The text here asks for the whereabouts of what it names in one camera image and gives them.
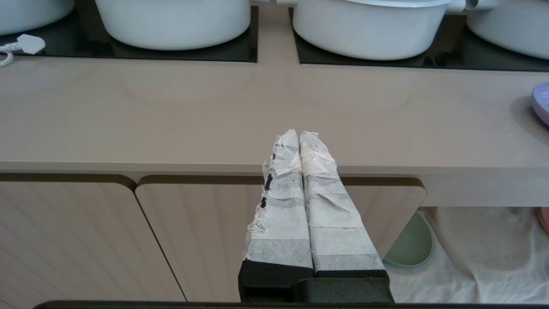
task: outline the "purple plate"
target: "purple plate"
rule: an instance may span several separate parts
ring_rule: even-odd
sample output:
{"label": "purple plate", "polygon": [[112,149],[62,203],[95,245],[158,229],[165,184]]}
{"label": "purple plate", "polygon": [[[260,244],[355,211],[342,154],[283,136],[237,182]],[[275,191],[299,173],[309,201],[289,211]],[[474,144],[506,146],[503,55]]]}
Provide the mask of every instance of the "purple plate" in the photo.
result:
{"label": "purple plate", "polygon": [[549,82],[537,85],[532,92],[536,114],[549,125]]}

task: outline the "pink object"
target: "pink object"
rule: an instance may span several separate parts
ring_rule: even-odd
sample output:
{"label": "pink object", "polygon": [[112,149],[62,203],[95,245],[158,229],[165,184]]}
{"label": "pink object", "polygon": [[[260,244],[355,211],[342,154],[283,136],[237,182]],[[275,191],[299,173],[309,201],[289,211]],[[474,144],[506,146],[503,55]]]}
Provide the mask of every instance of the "pink object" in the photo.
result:
{"label": "pink object", "polygon": [[549,207],[540,208],[540,223],[549,234]]}

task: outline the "cabinet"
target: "cabinet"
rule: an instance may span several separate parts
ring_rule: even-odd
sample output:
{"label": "cabinet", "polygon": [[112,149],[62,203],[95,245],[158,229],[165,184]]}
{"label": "cabinet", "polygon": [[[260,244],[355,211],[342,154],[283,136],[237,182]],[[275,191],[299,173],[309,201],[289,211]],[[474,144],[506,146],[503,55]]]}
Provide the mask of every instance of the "cabinet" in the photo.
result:
{"label": "cabinet", "polygon": [[[425,198],[417,179],[345,178],[374,245],[386,254]],[[239,301],[237,276],[262,177],[148,176],[136,189],[189,301]]]}
{"label": "cabinet", "polygon": [[0,174],[0,299],[185,301],[122,176]]}
{"label": "cabinet", "polygon": [[263,178],[149,176],[136,190],[188,301],[239,302],[237,276]]}

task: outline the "white power cord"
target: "white power cord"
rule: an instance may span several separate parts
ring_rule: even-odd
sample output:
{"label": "white power cord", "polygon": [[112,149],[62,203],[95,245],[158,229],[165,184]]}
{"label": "white power cord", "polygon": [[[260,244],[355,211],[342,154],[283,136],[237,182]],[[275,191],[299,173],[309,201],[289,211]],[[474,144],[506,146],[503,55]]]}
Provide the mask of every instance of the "white power cord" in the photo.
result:
{"label": "white power cord", "polygon": [[22,50],[26,54],[36,54],[46,47],[46,42],[40,37],[23,34],[17,38],[17,42],[0,46],[0,52],[8,55],[6,59],[0,61],[0,67],[4,67],[13,61],[14,51]]}

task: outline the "beige countertop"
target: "beige countertop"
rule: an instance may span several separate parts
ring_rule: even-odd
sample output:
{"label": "beige countertop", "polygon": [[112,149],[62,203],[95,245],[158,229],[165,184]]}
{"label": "beige countertop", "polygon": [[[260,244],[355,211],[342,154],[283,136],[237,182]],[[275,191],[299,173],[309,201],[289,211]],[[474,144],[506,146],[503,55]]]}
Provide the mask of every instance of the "beige countertop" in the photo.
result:
{"label": "beige countertop", "polygon": [[549,73],[300,65],[260,5],[259,62],[20,57],[0,68],[0,170],[260,173],[317,131],[343,174],[549,176],[530,93]]}

